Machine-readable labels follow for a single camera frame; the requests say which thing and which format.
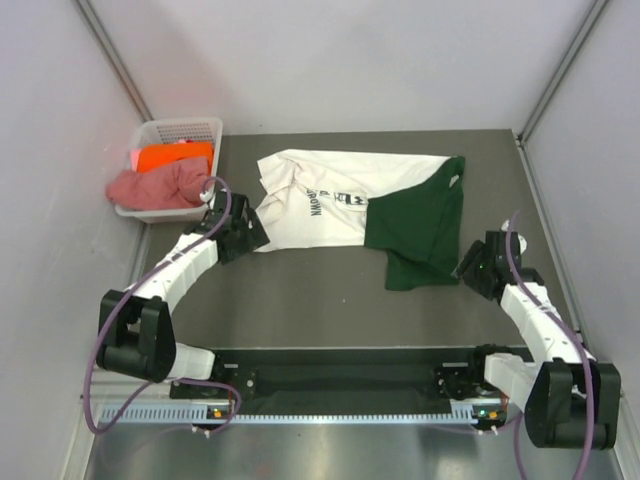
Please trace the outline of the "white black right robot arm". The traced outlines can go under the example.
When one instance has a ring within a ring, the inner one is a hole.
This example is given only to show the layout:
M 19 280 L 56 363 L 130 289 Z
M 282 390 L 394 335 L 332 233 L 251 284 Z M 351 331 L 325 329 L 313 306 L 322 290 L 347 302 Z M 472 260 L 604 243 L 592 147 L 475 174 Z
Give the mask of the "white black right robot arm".
M 522 266 L 518 235 L 487 232 L 472 243 L 454 275 L 498 303 L 531 355 L 525 361 L 508 347 L 475 348 L 466 372 L 469 388 L 481 396 L 504 393 L 522 411 L 529 439 L 539 448 L 613 448 L 621 376 L 576 340 L 538 272 Z

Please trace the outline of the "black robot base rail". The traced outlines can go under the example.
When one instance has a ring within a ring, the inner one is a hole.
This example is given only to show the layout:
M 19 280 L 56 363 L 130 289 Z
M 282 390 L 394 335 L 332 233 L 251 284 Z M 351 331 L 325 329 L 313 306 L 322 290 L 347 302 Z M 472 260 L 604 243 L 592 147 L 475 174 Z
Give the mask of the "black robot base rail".
M 479 382 L 481 347 L 219 349 L 213 379 L 241 395 L 243 415 L 449 414 L 456 402 L 500 408 Z

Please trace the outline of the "white green ringer t-shirt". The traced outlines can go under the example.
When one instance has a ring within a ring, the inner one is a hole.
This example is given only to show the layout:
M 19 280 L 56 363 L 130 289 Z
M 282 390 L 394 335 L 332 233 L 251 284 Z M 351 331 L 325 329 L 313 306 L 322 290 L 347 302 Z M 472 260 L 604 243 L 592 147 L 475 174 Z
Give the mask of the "white green ringer t-shirt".
M 363 246 L 389 291 L 457 284 L 464 157 L 287 149 L 257 167 L 261 252 Z

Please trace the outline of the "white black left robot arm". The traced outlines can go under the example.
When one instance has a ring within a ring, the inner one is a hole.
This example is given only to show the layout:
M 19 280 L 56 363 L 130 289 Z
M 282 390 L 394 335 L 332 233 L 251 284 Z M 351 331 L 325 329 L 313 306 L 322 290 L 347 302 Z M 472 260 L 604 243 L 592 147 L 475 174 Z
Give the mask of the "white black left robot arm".
M 226 387 L 216 354 L 176 341 L 172 313 L 209 269 L 267 245 L 256 211 L 242 194 L 219 193 L 204 217 L 188 226 L 165 257 L 124 291 L 110 290 L 99 314 L 96 365 L 152 383 L 192 379 L 205 396 Z

